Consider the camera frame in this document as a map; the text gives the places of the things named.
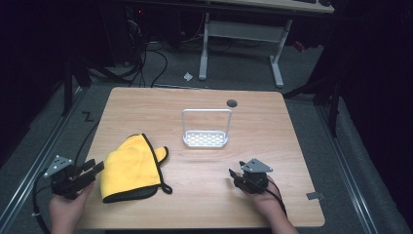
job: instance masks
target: table top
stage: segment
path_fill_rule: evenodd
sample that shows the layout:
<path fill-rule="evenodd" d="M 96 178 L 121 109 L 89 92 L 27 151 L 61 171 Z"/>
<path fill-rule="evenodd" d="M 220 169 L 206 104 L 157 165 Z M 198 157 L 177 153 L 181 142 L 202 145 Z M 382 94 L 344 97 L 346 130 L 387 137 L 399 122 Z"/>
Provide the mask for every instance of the table top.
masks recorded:
<path fill-rule="evenodd" d="M 209 2 L 228 3 L 228 4 L 242 4 L 256 7 L 278 8 L 293 11 L 303 11 L 312 13 L 334 13 L 332 6 L 324 7 L 317 1 L 317 3 L 306 3 L 293 0 L 208 0 Z"/>
<path fill-rule="evenodd" d="M 228 99 L 234 99 L 237 107 L 228 107 Z M 220 149 L 186 147 L 183 109 L 231 109 L 228 143 Z M 252 158 L 274 169 L 269 176 L 280 188 L 293 225 L 324 224 L 319 201 L 307 198 L 315 188 L 280 93 L 115 88 L 87 160 L 103 161 L 127 137 L 142 133 L 154 148 L 169 148 L 161 169 L 173 193 L 159 189 L 148 199 L 103 204 L 98 175 L 79 228 L 267 227 L 228 172 L 241 173 L 239 162 Z"/>

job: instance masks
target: white table leg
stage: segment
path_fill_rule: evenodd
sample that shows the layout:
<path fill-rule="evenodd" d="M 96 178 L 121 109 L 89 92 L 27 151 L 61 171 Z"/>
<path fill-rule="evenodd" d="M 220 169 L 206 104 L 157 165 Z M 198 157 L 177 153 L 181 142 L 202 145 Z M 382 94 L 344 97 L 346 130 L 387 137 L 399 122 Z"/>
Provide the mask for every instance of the white table leg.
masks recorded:
<path fill-rule="evenodd" d="M 279 46 L 277 47 L 276 54 L 274 56 L 270 56 L 271 67 L 273 68 L 274 79 L 276 80 L 276 86 L 278 88 L 283 87 L 282 81 L 282 74 L 280 73 L 279 68 L 279 59 L 282 54 L 282 48 L 285 44 L 286 37 L 288 36 L 289 28 L 291 27 L 292 20 L 288 20 L 283 28 L 282 36 L 279 42 Z"/>

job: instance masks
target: human hand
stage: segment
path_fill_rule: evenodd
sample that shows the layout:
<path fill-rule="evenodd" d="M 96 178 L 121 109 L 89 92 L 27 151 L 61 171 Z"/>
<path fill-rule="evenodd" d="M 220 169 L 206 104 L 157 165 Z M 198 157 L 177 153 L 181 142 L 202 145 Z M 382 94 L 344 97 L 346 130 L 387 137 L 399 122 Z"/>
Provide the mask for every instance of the human hand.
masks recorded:
<path fill-rule="evenodd" d="M 268 176 L 268 180 L 270 181 L 268 182 L 267 189 L 277 195 L 281 200 L 282 196 L 278 188 L 275 186 L 274 180 L 270 176 Z M 267 219 L 271 218 L 275 210 L 282 209 L 282 206 L 277 199 L 267 191 L 260 194 L 250 194 L 245 191 L 243 191 L 243 193 L 252 201 L 258 212 L 264 215 Z"/>
<path fill-rule="evenodd" d="M 53 195 L 49 203 L 52 233 L 69 234 L 75 232 L 93 188 L 94 182 L 85 187 L 75 200 Z"/>
<path fill-rule="evenodd" d="M 275 186 L 274 180 L 268 176 L 270 180 L 268 183 L 267 189 L 272 192 L 274 195 L 278 196 L 280 201 L 282 200 L 282 195 L 280 191 Z M 255 208 L 260 212 L 271 225 L 273 234 L 286 234 L 298 233 L 295 227 L 286 217 L 284 211 L 282 210 L 282 204 L 275 198 L 271 193 L 264 191 L 261 194 L 250 194 L 243 191 L 243 193 L 252 201 Z"/>

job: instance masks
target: gray carpet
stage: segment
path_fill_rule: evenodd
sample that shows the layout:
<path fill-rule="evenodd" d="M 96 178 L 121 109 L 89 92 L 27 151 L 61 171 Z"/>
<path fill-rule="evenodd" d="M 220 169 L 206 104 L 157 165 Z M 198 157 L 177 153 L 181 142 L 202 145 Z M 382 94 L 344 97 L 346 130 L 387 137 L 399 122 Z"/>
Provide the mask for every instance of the gray carpet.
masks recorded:
<path fill-rule="evenodd" d="M 284 48 L 280 60 L 284 88 L 277 89 L 268 62 L 269 51 L 274 45 L 265 44 L 253 48 L 245 45 L 250 46 L 253 43 L 239 42 L 232 44 L 231 47 L 222 42 L 212 44 L 207 79 L 199 81 L 197 78 L 201 51 L 199 42 L 185 44 L 179 49 L 168 45 L 151 44 L 150 49 L 162 48 L 158 52 L 168 59 L 167 69 L 156 81 L 155 86 L 286 93 L 306 83 L 322 52 L 322 48 L 309 49 L 302 53 L 291 47 Z M 143 84 L 146 87 L 150 86 L 166 64 L 162 56 L 148 52 L 143 68 L 143 78 L 137 76 L 133 86 L 143 87 Z M 122 73 L 127 68 L 119 66 L 113 70 Z M 194 75 L 191 81 L 183 79 L 186 72 Z M 47 157 L 55 157 L 57 154 L 67 158 L 76 157 L 86 135 L 101 116 L 111 89 L 116 86 L 125 86 L 125 84 L 94 79 L 92 86 L 81 92 L 84 95 L 73 109 L 54 147 L 46 153 Z M 366 233 L 355 209 L 354 201 L 349 195 L 348 186 L 336 157 L 336 149 L 331 143 L 330 135 L 325 129 L 318 109 L 311 102 L 311 97 L 311 95 L 300 95 L 287 99 L 286 104 L 316 191 L 322 192 L 325 196 L 324 199 L 320 200 L 325 216 L 325 225 L 320 228 L 299 228 L 299 231 L 300 233 Z M 60 120 L 63 108 L 62 99 L 63 90 L 60 88 L 33 121 L 30 131 L 12 158 L 1 169 L 0 182 L 3 189 L 0 191 L 0 210 L 4 211 L 7 208 L 37 155 L 39 152 L 44 152 L 42 147 Z M 89 119 L 92 119 L 91 122 L 87 121 L 88 112 L 90 113 Z M 396 210 L 386 186 L 369 160 L 343 101 L 340 102 L 337 134 L 336 140 L 341 146 L 354 179 L 374 218 L 377 233 L 411 233 L 404 219 Z M 84 160 L 86 157 L 92 139 L 93 135 L 88 138 L 83 150 L 81 150 L 80 159 Z M 39 187 L 47 185 L 47 183 L 45 179 L 41 179 Z M 50 196 L 48 189 L 38 196 L 45 220 L 49 220 L 47 205 Z M 19 209 L 19 213 L 7 233 L 41 233 L 35 218 L 31 216 L 31 197 L 21 201 L 21 204 L 21 209 Z M 237 233 L 269 233 L 268 230 L 235 231 Z M 233 233 L 234 230 L 136 231 L 136 233 L 154 232 Z M 103 233 L 103 231 L 80 230 L 78 233 Z"/>

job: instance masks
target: yellow cloth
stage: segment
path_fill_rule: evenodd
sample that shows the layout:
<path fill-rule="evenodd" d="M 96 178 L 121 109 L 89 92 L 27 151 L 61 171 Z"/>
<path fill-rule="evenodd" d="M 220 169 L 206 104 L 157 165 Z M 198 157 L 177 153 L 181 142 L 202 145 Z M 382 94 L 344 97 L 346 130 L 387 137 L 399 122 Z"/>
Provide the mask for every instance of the yellow cloth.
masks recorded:
<path fill-rule="evenodd" d="M 104 162 L 105 170 L 100 173 L 103 203 L 147 198 L 158 187 L 171 193 L 160 168 L 168 154 L 165 146 L 154 150 L 145 134 L 130 136 Z"/>

